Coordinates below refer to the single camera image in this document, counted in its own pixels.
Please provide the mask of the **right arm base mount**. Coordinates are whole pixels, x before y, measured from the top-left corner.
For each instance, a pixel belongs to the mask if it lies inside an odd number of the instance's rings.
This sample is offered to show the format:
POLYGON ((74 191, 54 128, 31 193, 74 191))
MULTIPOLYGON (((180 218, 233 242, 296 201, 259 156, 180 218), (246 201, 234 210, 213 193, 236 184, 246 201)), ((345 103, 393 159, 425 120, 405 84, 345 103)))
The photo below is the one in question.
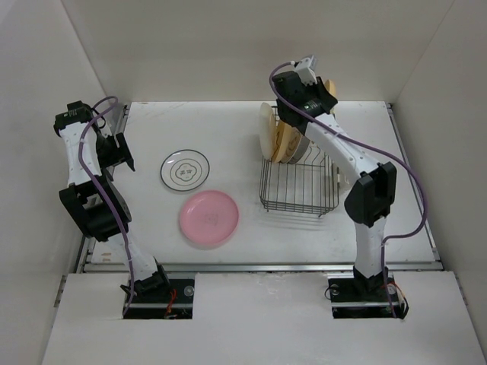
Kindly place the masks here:
POLYGON ((409 302, 389 277, 387 287, 381 282, 378 289, 360 293, 353 278, 331 277, 324 296, 331 302, 334 319, 405 319, 409 302))

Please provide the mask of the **cream white plate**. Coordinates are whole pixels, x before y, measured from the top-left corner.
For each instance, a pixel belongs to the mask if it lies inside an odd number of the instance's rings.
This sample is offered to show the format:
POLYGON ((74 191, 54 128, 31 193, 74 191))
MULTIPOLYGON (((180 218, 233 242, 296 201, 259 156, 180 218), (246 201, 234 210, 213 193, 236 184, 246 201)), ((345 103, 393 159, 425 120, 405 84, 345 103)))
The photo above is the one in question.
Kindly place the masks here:
POLYGON ((263 157, 270 160, 276 149, 276 119, 273 108, 261 103, 259 109, 259 142, 263 157))

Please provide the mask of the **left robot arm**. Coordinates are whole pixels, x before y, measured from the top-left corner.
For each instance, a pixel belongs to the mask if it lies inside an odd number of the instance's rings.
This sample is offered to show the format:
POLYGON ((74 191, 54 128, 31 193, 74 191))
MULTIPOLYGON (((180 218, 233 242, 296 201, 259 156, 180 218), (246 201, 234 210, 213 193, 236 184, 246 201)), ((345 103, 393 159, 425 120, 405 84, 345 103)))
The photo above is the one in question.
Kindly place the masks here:
POLYGON ((109 169, 122 163, 133 169, 134 160, 123 134, 102 132, 98 122, 104 116, 82 101, 56 115, 53 128, 65 143, 69 172, 59 197, 80 231, 105 243, 128 268, 129 283, 122 289, 129 299, 159 302, 168 297, 170 281, 155 257, 129 235, 132 216, 109 169))

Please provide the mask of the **beige cutlery holder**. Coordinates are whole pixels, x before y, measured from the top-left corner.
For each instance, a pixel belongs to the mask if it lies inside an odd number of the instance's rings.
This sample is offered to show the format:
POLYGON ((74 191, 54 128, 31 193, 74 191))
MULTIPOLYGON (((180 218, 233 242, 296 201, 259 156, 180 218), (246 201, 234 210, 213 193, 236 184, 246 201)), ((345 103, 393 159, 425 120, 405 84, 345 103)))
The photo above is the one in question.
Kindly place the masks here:
POLYGON ((339 169, 338 165, 332 162, 332 178, 336 183, 337 189, 339 191, 348 191, 351 189, 350 182, 346 175, 339 169))

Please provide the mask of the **orange yellow plate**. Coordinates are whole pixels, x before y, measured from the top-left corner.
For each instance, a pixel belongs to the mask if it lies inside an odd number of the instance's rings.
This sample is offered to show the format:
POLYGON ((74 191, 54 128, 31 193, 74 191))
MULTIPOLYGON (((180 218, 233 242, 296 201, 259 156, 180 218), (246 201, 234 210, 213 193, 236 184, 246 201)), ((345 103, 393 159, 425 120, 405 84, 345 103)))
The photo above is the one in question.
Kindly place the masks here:
POLYGON ((325 81, 324 86, 328 93, 328 96, 326 97, 326 103, 330 107, 330 113, 334 116, 336 114, 335 108, 338 103, 338 99, 336 97, 336 86, 335 83, 330 79, 327 79, 325 81))

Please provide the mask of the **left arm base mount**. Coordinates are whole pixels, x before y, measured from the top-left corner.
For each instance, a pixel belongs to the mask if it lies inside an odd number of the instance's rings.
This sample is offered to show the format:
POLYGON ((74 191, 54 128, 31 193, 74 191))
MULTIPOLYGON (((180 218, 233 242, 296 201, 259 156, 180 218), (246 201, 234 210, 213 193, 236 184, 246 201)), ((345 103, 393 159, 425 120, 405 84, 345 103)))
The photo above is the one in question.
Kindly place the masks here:
POLYGON ((129 287, 121 286, 126 294, 124 319, 192 319, 195 294, 194 278, 171 278, 170 287, 149 293, 145 298, 135 296, 129 301, 129 287))

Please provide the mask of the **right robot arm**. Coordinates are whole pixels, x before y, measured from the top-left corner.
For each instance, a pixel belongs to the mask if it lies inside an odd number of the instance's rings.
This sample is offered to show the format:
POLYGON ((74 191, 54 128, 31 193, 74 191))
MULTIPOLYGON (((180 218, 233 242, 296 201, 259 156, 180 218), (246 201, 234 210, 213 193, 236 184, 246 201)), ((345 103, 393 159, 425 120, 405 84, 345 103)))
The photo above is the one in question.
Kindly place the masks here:
POLYGON ((344 207, 355 224, 357 243, 353 278, 348 282, 352 300, 384 302, 388 292, 383 240, 395 200, 395 166, 380 163, 351 143, 333 111, 338 100, 320 78, 305 84, 297 72, 285 71, 270 76, 269 84, 281 120, 324 151, 351 186, 344 207))

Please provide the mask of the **tan yellow plate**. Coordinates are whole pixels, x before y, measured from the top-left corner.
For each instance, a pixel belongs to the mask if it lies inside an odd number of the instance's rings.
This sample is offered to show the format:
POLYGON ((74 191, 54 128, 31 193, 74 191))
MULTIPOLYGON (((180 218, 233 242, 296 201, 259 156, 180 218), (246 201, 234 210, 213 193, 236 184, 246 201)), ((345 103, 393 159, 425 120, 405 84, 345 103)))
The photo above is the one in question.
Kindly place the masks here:
POLYGON ((272 162, 287 163, 291 159, 296 147, 295 128, 280 120, 277 125, 275 141, 276 147, 272 155, 272 162))

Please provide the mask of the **white plate with dark rim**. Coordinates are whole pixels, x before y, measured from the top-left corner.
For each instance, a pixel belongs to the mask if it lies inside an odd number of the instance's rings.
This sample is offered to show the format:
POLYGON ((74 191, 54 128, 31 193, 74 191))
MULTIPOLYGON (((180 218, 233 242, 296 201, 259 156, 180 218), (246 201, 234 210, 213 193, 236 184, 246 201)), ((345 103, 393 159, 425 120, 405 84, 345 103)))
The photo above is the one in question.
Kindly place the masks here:
POLYGON ((210 163, 199 151, 183 149, 168 155, 161 164, 162 183, 175 192, 199 188, 209 177, 210 163))

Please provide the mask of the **pink plate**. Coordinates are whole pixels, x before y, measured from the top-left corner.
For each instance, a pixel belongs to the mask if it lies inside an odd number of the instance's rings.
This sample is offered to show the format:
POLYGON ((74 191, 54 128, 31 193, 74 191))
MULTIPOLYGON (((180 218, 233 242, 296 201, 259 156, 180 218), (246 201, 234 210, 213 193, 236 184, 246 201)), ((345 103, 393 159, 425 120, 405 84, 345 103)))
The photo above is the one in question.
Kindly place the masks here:
POLYGON ((239 224, 237 203, 228 194, 205 190, 188 198, 180 209, 183 235, 197 247, 213 249, 224 244, 239 224))

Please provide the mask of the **grey patterned plate in rack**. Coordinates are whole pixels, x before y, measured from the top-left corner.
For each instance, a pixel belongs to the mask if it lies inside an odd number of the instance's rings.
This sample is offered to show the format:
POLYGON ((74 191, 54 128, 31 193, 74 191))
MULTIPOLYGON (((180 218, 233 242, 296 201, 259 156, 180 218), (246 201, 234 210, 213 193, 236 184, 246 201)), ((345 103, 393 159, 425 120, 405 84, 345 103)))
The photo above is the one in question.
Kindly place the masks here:
POLYGON ((307 149, 309 147, 310 141, 308 138, 305 136, 301 137, 300 143, 298 147, 296 148, 296 151, 294 152, 292 158, 289 160, 290 164, 296 164, 307 152, 307 149))

